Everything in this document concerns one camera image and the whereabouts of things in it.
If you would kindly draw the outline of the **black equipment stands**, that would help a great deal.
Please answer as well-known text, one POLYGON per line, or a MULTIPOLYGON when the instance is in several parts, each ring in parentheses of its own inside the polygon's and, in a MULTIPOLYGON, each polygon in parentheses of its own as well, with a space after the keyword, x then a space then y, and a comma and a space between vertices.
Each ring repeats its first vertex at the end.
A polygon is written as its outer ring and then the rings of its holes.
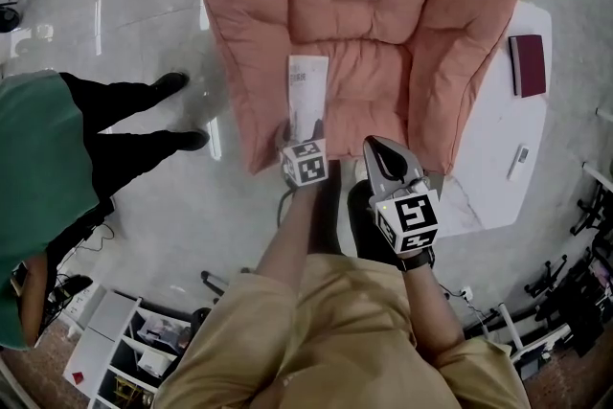
POLYGON ((552 328, 567 326, 573 349, 584 356, 613 319, 613 192, 598 183, 593 198, 580 199, 577 206, 582 221, 571 227, 571 235, 593 230, 595 236, 573 265, 567 266, 568 257, 563 256, 553 271, 547 261, 546 273, 525 291, 543 296, 535 319, 552 328))

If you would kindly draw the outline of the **person's tan shirt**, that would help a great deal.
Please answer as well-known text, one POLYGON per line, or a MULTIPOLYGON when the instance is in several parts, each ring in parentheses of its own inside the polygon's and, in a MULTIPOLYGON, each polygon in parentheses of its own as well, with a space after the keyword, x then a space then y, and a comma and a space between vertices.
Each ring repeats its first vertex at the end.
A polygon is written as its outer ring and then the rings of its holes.
POLYGON ((153 409, 530 409, 507 348, 417 346, 393 266, 311 255, 299 293, 237 276, 153 409))

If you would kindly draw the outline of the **white cube shelf unit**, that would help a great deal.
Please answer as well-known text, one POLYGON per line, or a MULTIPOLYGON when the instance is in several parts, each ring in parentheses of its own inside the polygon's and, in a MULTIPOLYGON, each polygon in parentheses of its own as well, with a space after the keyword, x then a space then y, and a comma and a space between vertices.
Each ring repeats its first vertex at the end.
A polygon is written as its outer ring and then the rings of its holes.
POLYGON ((96 305, 64 369, 64 378, 88 398, 87 409, 148 409, 164 373, 180 354, 146 344, 137 334, 151 314, 191 323, 115 291, 96 305))

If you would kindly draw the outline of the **white paper leaflet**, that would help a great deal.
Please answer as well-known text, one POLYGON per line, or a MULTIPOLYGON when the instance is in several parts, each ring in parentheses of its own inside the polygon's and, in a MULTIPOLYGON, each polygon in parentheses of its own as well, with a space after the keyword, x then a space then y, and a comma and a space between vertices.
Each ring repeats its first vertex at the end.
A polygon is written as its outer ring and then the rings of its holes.
POLYGON ((309 139, 324 119, 329 58, 292 55, 288 60, 288 102, 291 139, 309 139))

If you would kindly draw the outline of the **white remote control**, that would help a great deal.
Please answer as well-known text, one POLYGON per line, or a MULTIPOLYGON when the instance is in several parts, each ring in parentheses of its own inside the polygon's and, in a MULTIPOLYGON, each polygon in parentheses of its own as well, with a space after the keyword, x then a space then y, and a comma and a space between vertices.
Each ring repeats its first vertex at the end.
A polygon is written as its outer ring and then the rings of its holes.
POLYGON ((513 157, 511 167, 507 179, 511 182, 516 182, 520 179, 523 169, 526 167, 526 162, 530 154, 530 149, 525 145, 520 145, 513 157))

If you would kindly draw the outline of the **dark red book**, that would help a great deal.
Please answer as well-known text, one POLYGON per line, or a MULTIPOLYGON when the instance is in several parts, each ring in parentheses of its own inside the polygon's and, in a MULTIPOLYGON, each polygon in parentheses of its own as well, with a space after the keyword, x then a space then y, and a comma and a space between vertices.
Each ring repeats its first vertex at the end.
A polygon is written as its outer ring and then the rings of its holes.
POLYGON ((513 92, 526 99, 546 92, 546 70, 542 36, 522 34, 509 37, 513 92))

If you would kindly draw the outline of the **white low table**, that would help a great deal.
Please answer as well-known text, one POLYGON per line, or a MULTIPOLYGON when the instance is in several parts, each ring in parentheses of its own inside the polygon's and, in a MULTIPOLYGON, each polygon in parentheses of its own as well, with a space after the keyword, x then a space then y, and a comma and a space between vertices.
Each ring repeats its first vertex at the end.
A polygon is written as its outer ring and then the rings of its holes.
POLYGON ((548 95, 513 92, 509 42, 503 39, 465 125, 455 165, 442 184, 439 237, 505 227, 519 215, 540 147, 548 95), (507 179, 520 145, 530 149, 520 179, 507 179))

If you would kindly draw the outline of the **pink cushioned armchair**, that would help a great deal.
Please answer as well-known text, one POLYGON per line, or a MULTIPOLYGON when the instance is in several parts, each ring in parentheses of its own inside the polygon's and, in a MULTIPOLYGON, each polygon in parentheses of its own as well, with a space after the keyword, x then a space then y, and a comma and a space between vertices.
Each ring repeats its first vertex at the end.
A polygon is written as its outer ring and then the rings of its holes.
POLYGON ((329 157, 359 156, 377 135, 449 174, 517 2, 204 0, 246 168, 276 161, 276 132, 290 115, 288 62, 303 55, 329 61, 329 157))

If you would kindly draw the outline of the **person's right forearm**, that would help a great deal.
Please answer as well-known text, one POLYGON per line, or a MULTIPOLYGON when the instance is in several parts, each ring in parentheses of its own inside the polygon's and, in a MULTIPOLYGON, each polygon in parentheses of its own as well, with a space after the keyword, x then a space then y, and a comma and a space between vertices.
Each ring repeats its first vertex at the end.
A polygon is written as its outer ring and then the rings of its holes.
POLYGON ((402 277, 417 350, 424 360, 436 366, 442 355, 465 341, 462 325, 427 264, 405 272, 402 277))

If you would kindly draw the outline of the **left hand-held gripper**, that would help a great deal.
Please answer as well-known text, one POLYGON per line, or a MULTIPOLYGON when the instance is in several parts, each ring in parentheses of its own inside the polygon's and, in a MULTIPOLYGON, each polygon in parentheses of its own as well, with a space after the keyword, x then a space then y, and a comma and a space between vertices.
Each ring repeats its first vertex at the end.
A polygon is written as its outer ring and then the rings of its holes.
POLYGON ((324 139, 324 123, 317 119, 310 141, 298 144, 292 122, 288 120, 284 130, 286 147, 280 152, 285 180, 291 188, 300 188, 324 181, 329 176, 329 164, 324 139))

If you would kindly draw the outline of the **clear storage box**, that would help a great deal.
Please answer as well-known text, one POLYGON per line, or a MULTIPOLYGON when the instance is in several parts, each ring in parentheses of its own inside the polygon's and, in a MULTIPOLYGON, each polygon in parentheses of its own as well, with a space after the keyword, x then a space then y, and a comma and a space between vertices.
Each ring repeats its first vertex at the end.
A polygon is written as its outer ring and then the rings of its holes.
POLYGON ((161 350, 162 346, 175 354, 184 352, 192 339, 192 327, 177 319, 151 314, 137 331, 146 343, 161 350))

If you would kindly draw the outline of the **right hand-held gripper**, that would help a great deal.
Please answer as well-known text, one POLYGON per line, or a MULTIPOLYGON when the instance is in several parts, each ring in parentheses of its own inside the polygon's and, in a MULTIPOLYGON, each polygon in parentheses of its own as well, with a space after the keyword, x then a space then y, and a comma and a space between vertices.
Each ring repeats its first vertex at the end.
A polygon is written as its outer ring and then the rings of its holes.
POLYGON ((439 233, 439 196, 417 157, 398 142, 370 135, 363 156, 375 226, 398 256, 431 247, 439 233), (395 189, 398 181, 410 181, 395 189))

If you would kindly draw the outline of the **person's left forearm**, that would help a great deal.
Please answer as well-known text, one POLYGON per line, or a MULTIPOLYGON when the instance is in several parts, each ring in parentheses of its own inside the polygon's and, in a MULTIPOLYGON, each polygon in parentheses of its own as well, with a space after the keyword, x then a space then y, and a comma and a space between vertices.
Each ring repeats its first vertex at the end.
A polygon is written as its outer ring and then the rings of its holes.
POLYGON ((266 248, 255 273, 300 292, 309 248, 311 225, 320 186, 299 188, 281 224, 266 248))

